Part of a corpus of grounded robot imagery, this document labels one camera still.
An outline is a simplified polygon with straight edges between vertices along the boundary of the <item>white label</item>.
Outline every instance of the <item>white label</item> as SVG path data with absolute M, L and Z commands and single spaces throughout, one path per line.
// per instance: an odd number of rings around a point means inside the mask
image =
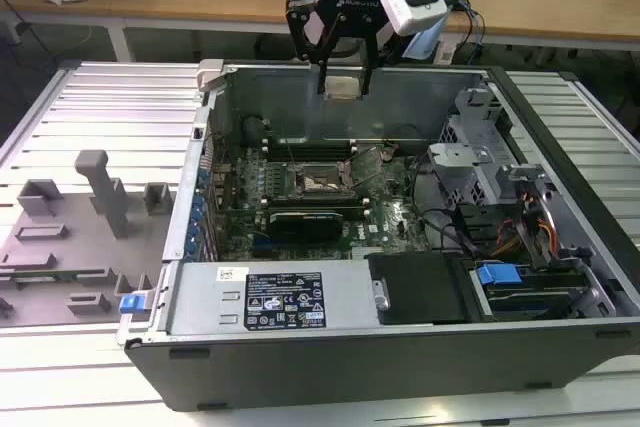
M 218 282 L 244 282 L 249 267 L 218 267 Z

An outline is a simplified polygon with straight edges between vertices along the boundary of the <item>circuit board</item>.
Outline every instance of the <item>circuit board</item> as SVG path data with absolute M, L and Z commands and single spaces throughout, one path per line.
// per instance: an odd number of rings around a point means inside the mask
M 235 181 L 225 183 L 235 186 L 238 199 L 221 209 L 219 260 L 358 259 L 374 252 L 428 250 L 406 195 L 414 159 L 383 161 L 381 152 L 382 146 L 374 145 L 340 162 L 270 162 L 260 150 L 245 149 L 231 169 Z M 339 218 L 336 238 L 292 243 L 271 233 L 274 215 L 303 213 L 315 223 L 320 216 L 335 216 L 332 227 Z

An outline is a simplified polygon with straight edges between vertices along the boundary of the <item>desk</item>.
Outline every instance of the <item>desk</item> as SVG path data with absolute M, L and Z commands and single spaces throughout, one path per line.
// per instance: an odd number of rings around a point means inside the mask
M 489 44 L 640 50 L 638 0 L 471 0 L 471 3 L 486 20 L 485 42 Z M 449 22 L 442 40 L 457 44 L 463 15 L 452 17 L 455 20 Z
M 10 1 L 29 22 L 107 28 L 119 61 L 133 60 L 124 34 L 132 27 L 288 33 L 284 0 L 88 0 L 61 7 L 46 0 Z M 638 0 L 471 1 L 486 19 L 487 43 L 640 50 Z M 0 20 L 11 33 L 15 16 L 0 11 Z M 466 16 L 451 15 L 441 50 L 455 48 L 467 28 Z

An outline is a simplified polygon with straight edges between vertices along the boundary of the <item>blue tab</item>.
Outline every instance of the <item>blue tab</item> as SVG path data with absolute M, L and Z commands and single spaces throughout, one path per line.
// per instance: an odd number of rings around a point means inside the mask
M 514 264 L 484 264 L 476 269 L 482 285 L 521 284 L 522 278 Z
M 120 299 L 121 314 L 144 312 L 144 294 L 127 294 Z

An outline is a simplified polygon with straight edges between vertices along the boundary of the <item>power supply label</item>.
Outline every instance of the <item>power supply label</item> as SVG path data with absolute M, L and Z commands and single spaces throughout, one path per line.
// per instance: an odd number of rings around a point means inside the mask
M 249 274 L 245 294 L 244 326 L 248 330 L 327 326 L 320 272 Z

